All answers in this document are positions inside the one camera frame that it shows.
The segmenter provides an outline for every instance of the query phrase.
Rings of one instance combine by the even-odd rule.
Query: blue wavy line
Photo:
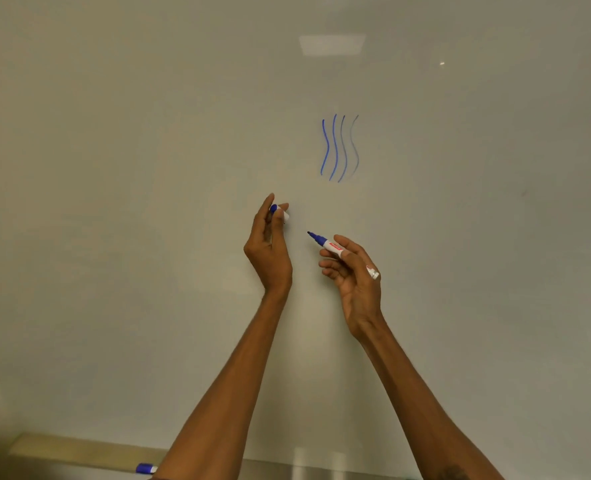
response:
[[[324,120],[322,120],[322,132],[324,133],[324,139],[327,140],[327,154],[324,155],[324,161],[322,162],[322,167],[320,168],[320,175],[324,172],[324,165],[327,164],[327,158],[329,156],[329,150],[331,149],[331,144],[329,143],[329,137],[327,136],[327,131],[324,128]]]
[[[353,170],[353,173],[355,173],[355,170],[357,170],[357,167],[360,165],[360,155],[357,154],[357,148],[355,147],[355,144],[353,143],[353,125],[355,124],[355,122],[357,121],[357,119],[359,118],[359,114],[355,117],[355,120],[353,120],[353,123],[351,123],[351,129],[349,129],[348,131],[348,137],[351,140],[351,145],[353,146],[353,151],[355,152],[355,158],[357,158],[357,163],[355,164],[355,168]]]
[[[344,174],[347,172],[348,167],[347,147],[344,146],[344,137],[342,136],[342,126],[344,126],[344,118],[346,117],[346,115],[342,116],[342,122],[339,125],[339,140],[342,142],[342,149],[344,150],[344,171],[342,172],[342,175],[340,175],[338,183],[340,183],[342,178],[344,178]]]
[[[333,175],[335,175],[335,170],[338,169],[338,140],[336,140],[335,138],[335,119],[338,117],[338,115],[336,114],[335,116],[333,116],[333,145],[335,145],[336,147],[336,164],[335,167],[333,167],[333,171],[331,172],[331,176],[329,177],[329,181],[331,181],[331,179],[333,178]]]

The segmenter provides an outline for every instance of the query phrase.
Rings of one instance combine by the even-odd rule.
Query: hand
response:
[[[293,282],[293,266],[284,240],[284,210],[289,204],[279,204],[273,215],[269,208],[274,195],[270,194],[253,219],[251,236],[244,245],[244,254],[255,268],[266,293],[288,295]]]
[[[348,329],[360,340],[366,327],[372,327],[376,321],[383,319],[380,311],[381,275],[374,280],[366,270],[366,266],[377,268],[361,246],[343,235],[335,234],[333,239],[346,249],[342,251],[341,261],[323,259],[319,266],[324,268],[324,276],[332,279],[338,287]],[[336,257],[326,249],[320,250],[320,255]]]

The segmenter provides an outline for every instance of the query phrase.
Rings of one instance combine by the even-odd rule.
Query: tattoo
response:
[[[447,468],[437,476],[436,480],[469,480],[469,476],[463,469],[454,465]]]

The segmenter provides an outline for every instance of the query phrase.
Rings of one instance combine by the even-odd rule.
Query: blue ink drawing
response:
[[[333,180],[333,176],[335,176],[335,172],[338,169],[338,162],[339,162],[338,140],[337,140],[336,134],[335,134],[335,121],[336,121],[337,117],[338,117],[337,114],[335,114],[333,116],[333,126],[332,126],[333,146],[335,147],[335,151],[336,151],[336,162],[333,167],[333,171],[331,172],[331,176],[329,177],[329,181]],[[353,123],[351,123],[351,128],[348,131],[349,141],[351,142],[351,146],[353,147],[353,151],[355,153],[355,168],[353,169],[353,172],[351,173],[350,177],[353,177],[353,175],[355,174],[355,170],[357,170],[357,167],[360,165],[360,156],[357,154],[357,148],[355,147],[355,143],[353,142],[353,126],[355,126],[355,122],[358,119],[358,117],[359,117],[359,115],[357,115],[355,117],[355,119],[353,120]],[[340,126],[339,126],[339,140],[340,140],[340,143],[342,144],[342,151],[344,151],[344,170],[342,170],[342,174],[340,175],[340,177],[338,179],[338,183],[340,183],[342,181],[342,179],[344,178],[344,176],[347,172],[347,168],[348,168],[347,146],[344,143],[344,134],[343,134],[344,119],[345,118],[346,118],[346,115],[342,116],[342,121],[340,122]],[[327,130],[324,126],[324,120],[322,120],[322,133],[324,134],[324,140],[327,142],[327,152],[326,152],[326,154],[324,154],[324,160],[322,161],[322,167],[320,168],[320,175],[324,175],[324,166],[327,164],[327,160],[329,158],[329,152],[331,151],[331,143],[329,142]]]

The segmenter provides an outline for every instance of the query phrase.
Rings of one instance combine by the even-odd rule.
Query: person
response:
[[[154,478],[234,480],[240,473],[251,416],[293,268],[284,240],[288,203],[271,216],[270,194],[255,215],[244,253],[265,293],[231,357],[180,430]],[[503,480],[483,453],[451,421],[397,343],[380,309],[377,267],[349,238],[334,239],[342,260],[327,250],[319,266],[339,291],[344,318],[377,371],[425,480]]]

